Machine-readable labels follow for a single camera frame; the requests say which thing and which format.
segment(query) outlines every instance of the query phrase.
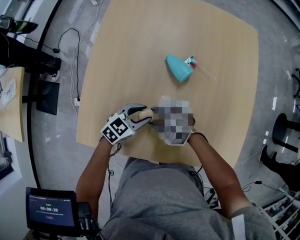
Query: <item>stool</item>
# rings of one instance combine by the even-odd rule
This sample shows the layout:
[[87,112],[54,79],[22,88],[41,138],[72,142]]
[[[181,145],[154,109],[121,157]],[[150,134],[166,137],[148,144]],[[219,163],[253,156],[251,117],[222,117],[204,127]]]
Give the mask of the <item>stool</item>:
[[283,142],[287,128],[300,132],[300,123],[289,121],[285,113],[281,113],[275,120],[272,129],[272,141],[274,144],[280,145],[293,152],[298,152],[298,148]]

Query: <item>wristband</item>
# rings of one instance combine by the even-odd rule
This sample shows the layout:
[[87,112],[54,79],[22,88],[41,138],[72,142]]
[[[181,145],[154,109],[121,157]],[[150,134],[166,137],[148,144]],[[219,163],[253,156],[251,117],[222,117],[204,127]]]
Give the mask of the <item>wristband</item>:
[[204,136],[201,132],[193,131],[193,132],[191,132],[190,137],[191,137],[192,134],[199,134],[199,135],[201,135],[202,137],[204,137],[204,139],[206,140],[206,142],[209,143],[209,141],[207,140],[206,136]]

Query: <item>white cable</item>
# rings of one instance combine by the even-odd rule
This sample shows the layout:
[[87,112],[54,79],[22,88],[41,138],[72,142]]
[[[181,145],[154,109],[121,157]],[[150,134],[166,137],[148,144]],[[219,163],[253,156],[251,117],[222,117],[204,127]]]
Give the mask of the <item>white cable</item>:
[[71,101],[72,107],[75,110],[75,114],[76,114],[77,117],[78,117],[78,112],[77,112],[76,107],[74,106],[75,101],[72,98],[73,94],[74,94],[74,91],[75,91],[75,83],[74,83],[74,77],[73,77],[74,76],[74,71],[75,71],[75,58],[77,56],[77,53],[79,52],[79,46],[80,46],[81,42],[84,40],[86,34],[89,32],[89,30],[92,28],[92,26],[97,22],[99,11],[100,11],[100,6],[101,6],[102,2],[103,1],[100,0],[99,5],[98,4],[96,5],[97,12],[96,12],[96,16],[95,16],[94,20],[92,21],[92,23],[88,27],[88,29],[83,33],[83,35],[80,38],[80,41],[79,41],[78,45],[73,50],[73,58],[72,58],[71,69],[70,69],[71,87],[70,87],[69,94],[70,94],[70,101]]
[[213,186],[211,186],[209,183],[203,183],[203,185],[208,185],[209,187],[211,187],[211,188],[213,188],[213,189],[214,189],[214,187],[213,187]]
[[[279,110],[278,110],[278,113],[277,113],[276,116],[275,116],[275,120],[274,120],[274,122],[273,122],[271,131],[269,132],[269,135],[268,135],[268,136],[271,136],[272,130],[273,130],[274,126],[275,126],[275,123],[276,123],[277,117],[278,117],[278,115],[279,115],[279,113],[280,113],[280,110],[281,110],[282,106],[286,103],[286,99],[287,99],[287,97],[288,97],[288,93],[289,93],[289,91],[290,91],[290,87],[291,87],[291,79],[288,79],[288,91],[286,92],[286,95],[285,95],[285,97],[284,97],[283,103],[281,104],[281,106],[280,106],[280,108],[279,108]],[[248,159],[244,160],[243,162],[241,162],[241,163],[239,163],[237,166],[235,166],[235,167],[233,168],[233,170],[235,170],[237,167],[239,167],[240,165],[244,164],[246,161],[248,161],[248,160],[250,160],[251,158],[253,158],[256,154],[258,154],[258,153],[262,150],[262,148],[260,148],[259,151],[257,151],[254,155],[250,156]]]
[[10,66],[8,66],[6,68],[6,70],[2,73],[2,75],[0,75],[0,79],[8,72],[8,70],[10,69],[10,67],[18,67],[17,65],[11,64]]
[[116,155],[114,155],[113,158],[114,158],[115,163],[123,170],[124,168],[120,164],[118,164],[118,162],[116,160]]

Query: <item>concrete floor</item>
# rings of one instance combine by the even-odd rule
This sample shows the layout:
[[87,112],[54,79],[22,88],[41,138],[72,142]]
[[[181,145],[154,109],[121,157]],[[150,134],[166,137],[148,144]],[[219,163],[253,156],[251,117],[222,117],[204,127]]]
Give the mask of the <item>concrete floor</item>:
[[[258,162],[258,154],[267,140],[269,151],[277,151],[279,162],[295,161],[297,154],[274,145],[271,131],[279,113],[286,113],[288,119],[298,121],[300,115],[293,113],[293,92],[296,83],[288,80],[287,71],[292,74],[300,68],[300,35],[295,26],[270,0],[203,0],[215,5],[252,25],[258,31],[259,39],[259,74],[257,92],[250,126],[237,162],[235,172],[242,186],[256,180],[277,188],[284,182],[281,178]],[[86,66],[93,47],[95,35],[110,0],[103,0],[97,22],[83,39],[79,49],[78,87],[82,88]],[[61,34],[76,28],[80,35],[90,26],[97,13],[90,0],[63,0],[52,24],[47,32],[45,44],[57,47]],[[75,190],[77,181],[87,165],[93,149],[76,143],[77,115],[70,100],[70,69],[74,48],[78,44],[78,36],[69,31],[62,38],[59,54],[62,59],[60,73],[60,89],[57,115],[45,114],[33,107],[32,134],[33,152],[38,177],[42,188],[55,190]],[[298,132],[288,132],[288,143],[298,146]],[[127,157],[116,155],[116,161],[123,167]],[[110,168],[114,170],[111,178],[112,196],[116,192],[122,169],[110,160]],[[208,180],[202,172],[204,183]],[[108,181],[105,182],[99,202],[99,223],[104,225],[110,214]],[[282,194],[263,185],[252,185],[246,193],[251,202],[266,205]]]

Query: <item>power outlet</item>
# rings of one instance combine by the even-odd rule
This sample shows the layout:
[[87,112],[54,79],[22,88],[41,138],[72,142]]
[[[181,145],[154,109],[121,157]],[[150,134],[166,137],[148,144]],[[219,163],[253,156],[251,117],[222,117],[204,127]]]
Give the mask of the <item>power outlet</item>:
[[97,6],[98,5],[97,0],[90,0],[90,1],[93,4],[93,6]]
[[78,100],[78,98],[74,98],[74,105],[76,107],[79,107],[80,106],[80,100]]

